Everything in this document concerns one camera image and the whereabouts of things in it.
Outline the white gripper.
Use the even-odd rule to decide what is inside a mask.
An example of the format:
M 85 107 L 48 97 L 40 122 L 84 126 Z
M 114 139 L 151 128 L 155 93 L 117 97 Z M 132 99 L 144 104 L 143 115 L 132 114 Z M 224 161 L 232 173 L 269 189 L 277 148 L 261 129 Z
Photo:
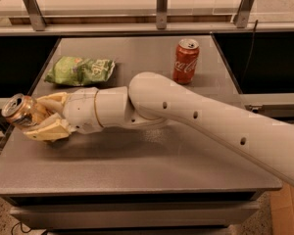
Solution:
M 102 131 L 96 116 L 97 93 L 97 88 L 82 88 L 72 94 L 58 92 L 37 98 L 52 116 L 35 127 L 24 129 L 23 134 L 35 141 L 56 141 L 69 137 L 71 127 L 81 134 Z

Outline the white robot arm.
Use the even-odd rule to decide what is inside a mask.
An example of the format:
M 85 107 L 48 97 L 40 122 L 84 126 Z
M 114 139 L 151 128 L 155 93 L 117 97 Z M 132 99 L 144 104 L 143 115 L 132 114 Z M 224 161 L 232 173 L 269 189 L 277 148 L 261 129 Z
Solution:
M 108 127 L 152 127 L 171 119 L 294 186 L 294 125 L 204 97 L 160 74 L 142 72 L 128 86 L 82 88 L 37 102 L 51 115 L 24 131 L 33 140 L 53 141 Z

